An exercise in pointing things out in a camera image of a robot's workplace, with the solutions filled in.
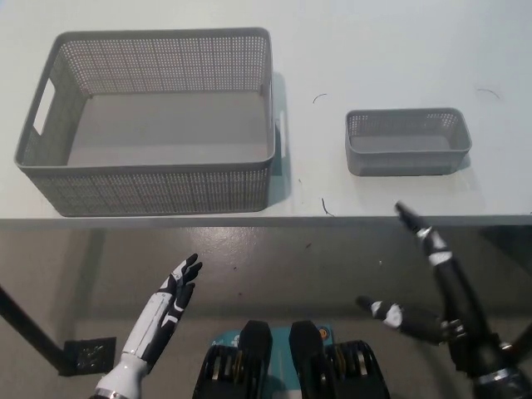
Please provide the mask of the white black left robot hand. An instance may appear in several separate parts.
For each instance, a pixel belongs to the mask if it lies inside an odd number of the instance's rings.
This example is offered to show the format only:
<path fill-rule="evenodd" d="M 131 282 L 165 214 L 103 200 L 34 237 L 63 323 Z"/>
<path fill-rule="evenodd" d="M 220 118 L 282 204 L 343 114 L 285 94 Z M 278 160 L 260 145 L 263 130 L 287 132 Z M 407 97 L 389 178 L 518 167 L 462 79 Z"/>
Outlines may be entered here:
<path fill-rule="evenodd" d="M 202 266 L 198 254 L 182 261 L 151 295 L 136 320 L 122 352 L 145 362 L 147 372 L 159 360 L 182 319 Z"/>

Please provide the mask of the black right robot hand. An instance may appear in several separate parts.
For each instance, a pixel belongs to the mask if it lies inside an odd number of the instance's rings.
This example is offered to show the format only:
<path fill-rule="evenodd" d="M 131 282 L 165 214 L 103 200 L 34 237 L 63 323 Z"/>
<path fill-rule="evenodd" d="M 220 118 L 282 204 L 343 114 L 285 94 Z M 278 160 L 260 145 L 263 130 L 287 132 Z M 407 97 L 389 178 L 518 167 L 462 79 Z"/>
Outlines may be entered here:
<path fill-rule="evenodd" d="M 437 316 L 426 309 L 368 296 L 357 297 L 357 305 L 409 337 L 435 345 L 446 343 L 456 370 L 470 378 L 511 367 L 509 355 L 500 346 L 497 334 L 491 331 L 480 301 L 447 242 L 435 227 L 402 202 L 396 202 L 395 210 L 428 259 L 444 312 Z"/>

